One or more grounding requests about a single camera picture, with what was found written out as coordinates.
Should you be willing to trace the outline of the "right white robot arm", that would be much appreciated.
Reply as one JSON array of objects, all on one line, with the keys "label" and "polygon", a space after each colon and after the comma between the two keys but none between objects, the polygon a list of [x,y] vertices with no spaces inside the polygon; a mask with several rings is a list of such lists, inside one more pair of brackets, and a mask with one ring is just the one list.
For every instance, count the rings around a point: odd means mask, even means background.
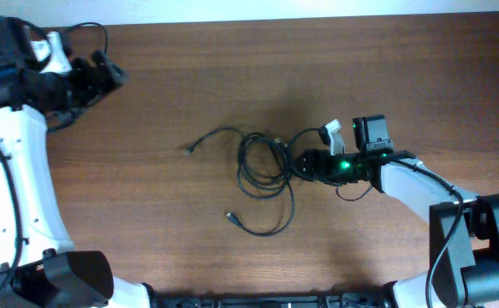
[{"label": "right white robot arm", "polygon": [[318,129],[323,150],[306,150],[294,175],[334,187],[367,181],[402,202],[429,226],[430,266],[392,281],[376,307],[477,307],[499,301],[499,194],[479,195],[430,171],[409,151],[396,151],[383,115],[353,119],[357,152],[347,153],[334,120]]}]

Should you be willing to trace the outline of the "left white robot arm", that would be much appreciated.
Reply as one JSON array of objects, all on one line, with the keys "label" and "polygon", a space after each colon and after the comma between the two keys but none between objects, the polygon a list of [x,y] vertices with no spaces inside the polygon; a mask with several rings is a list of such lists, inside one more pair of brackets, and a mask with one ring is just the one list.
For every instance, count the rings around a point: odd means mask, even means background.
[{"label": "left white robot arm", "polygon": [[106,50],[73,57],[67,32],[0,16],[0,307],[154,307],[153,289],[74,247],[46,139],[126,80]]}]

